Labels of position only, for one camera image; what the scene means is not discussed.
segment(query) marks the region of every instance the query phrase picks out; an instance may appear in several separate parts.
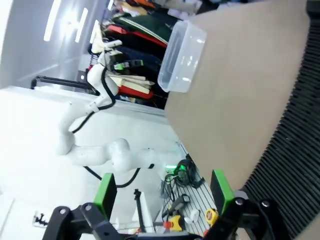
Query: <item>yellow tape measure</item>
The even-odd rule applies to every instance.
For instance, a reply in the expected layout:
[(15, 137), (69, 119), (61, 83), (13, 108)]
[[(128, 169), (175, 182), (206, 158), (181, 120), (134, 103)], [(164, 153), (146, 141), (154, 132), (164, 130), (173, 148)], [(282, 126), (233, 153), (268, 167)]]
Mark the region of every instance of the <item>yellow tape measure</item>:
[(218, 219), (218, 212), (213, 208), (209, 208), (205, 212), (205, 220), (207, 223), (212, 226)]

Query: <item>ridged black surface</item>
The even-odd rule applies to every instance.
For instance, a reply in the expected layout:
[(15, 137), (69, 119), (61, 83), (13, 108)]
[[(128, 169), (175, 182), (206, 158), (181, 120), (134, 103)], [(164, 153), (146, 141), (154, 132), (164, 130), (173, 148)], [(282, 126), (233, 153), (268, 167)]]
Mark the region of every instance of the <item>ridged black surface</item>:
[(292, 238), (320, 211), (319, 24), (311, 23), (289, 103), (244, 190), (256, 201), (276, 200)]

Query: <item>wooden table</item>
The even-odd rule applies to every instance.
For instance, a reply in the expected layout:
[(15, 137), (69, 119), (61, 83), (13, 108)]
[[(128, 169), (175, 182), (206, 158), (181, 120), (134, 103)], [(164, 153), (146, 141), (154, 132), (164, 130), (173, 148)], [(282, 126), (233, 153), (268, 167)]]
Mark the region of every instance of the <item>wooden table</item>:
[[(309, 29), (306, 0), (251, 3), (191, 21), (207, 32), (205, 47), (189, 92), (171, 92), (165, 115), (206, 181), (221, 168), (236, 190), (289, 100)], [(312, 225), (300, 239), (318, 239), (320, 220)]]

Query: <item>tan table surface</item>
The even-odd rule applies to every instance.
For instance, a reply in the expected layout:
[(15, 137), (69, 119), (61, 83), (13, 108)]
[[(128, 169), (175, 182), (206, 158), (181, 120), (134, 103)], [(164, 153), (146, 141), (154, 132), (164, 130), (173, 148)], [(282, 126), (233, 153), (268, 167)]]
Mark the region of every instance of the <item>tan table surface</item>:
[[(209, 183), (223, 169), (241, 188), (270, 141), (293, 89), (309, 29), (306, 0), (270, 0), (200, 14), (207, 32), (189, 92), (165, 115)], [(320, 227), (320, 221), (313, 223)], [(315, 232), (308, 237), (318, 239)]]

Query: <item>clear plastic container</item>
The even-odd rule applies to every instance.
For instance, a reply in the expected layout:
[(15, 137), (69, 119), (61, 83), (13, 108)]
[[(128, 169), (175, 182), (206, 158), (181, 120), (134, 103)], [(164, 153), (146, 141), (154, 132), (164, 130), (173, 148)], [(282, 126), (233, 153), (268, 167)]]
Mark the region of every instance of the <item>clear plastic container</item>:
[(206, 38), (207, 33), (189, 21), (174, 25), (157, 80), (165, 92), (189, 90)]

